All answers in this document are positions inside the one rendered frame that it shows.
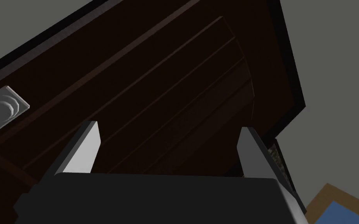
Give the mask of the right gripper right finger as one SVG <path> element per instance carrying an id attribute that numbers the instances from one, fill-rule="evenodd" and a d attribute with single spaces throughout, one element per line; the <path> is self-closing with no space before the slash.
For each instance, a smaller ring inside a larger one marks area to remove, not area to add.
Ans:
<path id="1" fill-rule="evenodd" d="M 288 167 L 276 139 L 265 146 L 256 130 L 242 127 L 237 151 L 245 177 L 275 179 L 285 188 L 292 188 Z"/>

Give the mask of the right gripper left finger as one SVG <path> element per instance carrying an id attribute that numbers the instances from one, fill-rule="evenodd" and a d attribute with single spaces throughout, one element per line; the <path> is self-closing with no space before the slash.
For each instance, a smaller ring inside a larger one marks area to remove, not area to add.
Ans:
<path id="1" fill-rule="evenodd" d="M 101 144 L 97 121 L 86 121 L 46 172 L 46 178 L 59 173 L 90 173 Z"/>

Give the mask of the dark brown door leaf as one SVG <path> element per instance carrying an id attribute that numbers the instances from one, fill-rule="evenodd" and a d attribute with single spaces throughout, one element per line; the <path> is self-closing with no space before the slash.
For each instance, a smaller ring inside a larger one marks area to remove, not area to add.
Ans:
<path id="1" fill-rule="evenodd" d="M 231 176 L 251 126 L 268 142 L 297 105 L 280 0 L 94 0 L 0 69 L 29 109 L 0 129 L 0 224 L 88 120 L 94 172 Z"/>

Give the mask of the wood-framed blue picture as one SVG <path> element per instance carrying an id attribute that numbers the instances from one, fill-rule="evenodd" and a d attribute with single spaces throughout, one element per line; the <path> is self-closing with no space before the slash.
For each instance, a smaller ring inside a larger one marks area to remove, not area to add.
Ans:
<path id="1" fill-rule="evenodd" d="M 359 199 L 329 183 L 307 206 L 309 224 L 359 224 Z"/>

